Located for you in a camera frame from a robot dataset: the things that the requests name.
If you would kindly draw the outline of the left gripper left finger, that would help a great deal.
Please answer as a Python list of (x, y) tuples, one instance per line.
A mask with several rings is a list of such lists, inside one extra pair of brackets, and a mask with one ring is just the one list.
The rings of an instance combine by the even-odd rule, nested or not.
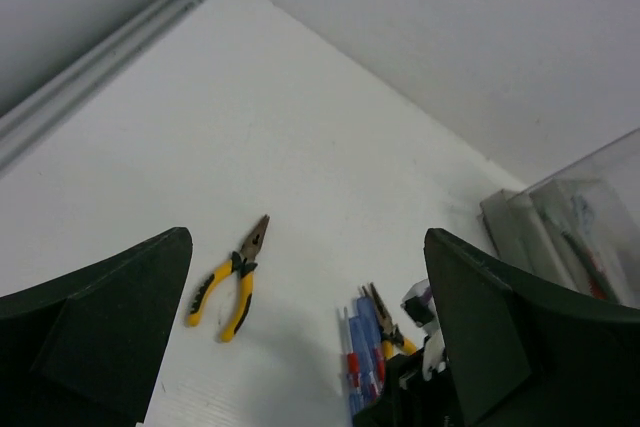
[(174, 227), (2, 297), (2, 425), (143, 423), (192, 252)]

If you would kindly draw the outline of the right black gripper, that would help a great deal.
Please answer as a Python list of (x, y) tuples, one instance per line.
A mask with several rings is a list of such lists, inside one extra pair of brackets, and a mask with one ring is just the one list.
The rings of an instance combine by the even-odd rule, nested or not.
[(354, 426), (449, 426), (450, 373), (425, 380), (423, 355), (395, 355), (385, 364), (381, 395), (353, 417)]

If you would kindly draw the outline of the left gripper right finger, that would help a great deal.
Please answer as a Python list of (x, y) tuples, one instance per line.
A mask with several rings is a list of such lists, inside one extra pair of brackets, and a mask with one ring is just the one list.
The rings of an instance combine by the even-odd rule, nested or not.
[(639, 312), (506, 264), (441, 228), (424, 257), (467, 426), (636, 426)]

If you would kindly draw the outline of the large blue screwdriver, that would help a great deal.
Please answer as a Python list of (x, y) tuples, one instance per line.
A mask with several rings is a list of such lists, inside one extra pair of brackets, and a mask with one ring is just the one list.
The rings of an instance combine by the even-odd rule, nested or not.
[(361, 370), (367, 378), (369, 397), (376, 399), (382, 392), (385, 375), (378, 320), (373, 301), (369, 297), (361, 294), (355, 300), (355, 308), (356, 315), (352, 324), (356, 326), (356, 333), (352, 335), (352, 339), (357, 346), (354, 350), (359, 355)]

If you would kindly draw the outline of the small blue screwdriver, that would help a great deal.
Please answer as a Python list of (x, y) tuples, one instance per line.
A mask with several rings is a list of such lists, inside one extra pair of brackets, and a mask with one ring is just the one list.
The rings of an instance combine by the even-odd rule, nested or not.
[(364, 408), (364, 395), (362, 391), (362, 380), (359, 366), (359, 359), (354, 351), (350, 328), (349, 310), (343, 308), (345, 334), (346, 334), (346, 364), (347, 379), (349, 385), (349, 409), (354, 417)]

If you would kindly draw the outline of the clear plastic drawer container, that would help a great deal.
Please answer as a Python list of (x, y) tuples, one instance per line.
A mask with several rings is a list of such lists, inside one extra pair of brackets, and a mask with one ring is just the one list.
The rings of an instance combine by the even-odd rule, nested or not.
[(638, 131), (524, 190), (500, 190), (480, 207), (502, 261), (592, 296), (585, 271), (547, 220), (551, 217), (591, 251), (619, 304), (638, 307)]

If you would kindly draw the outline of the red handled adjustable wrench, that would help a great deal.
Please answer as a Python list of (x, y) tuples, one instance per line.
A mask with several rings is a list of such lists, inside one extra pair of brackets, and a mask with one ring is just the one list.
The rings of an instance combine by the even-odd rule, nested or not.
[(551, 217), (547, 217), (551, 225), (559, 232), (573, 255), (578, 259), (586, 273), (590, 294), (597, 299), (619, 304), (619, 298), (610, 286), (606, 276), (597, 268), (597, 263), (591, 251), (577, 240), (569, 230)]

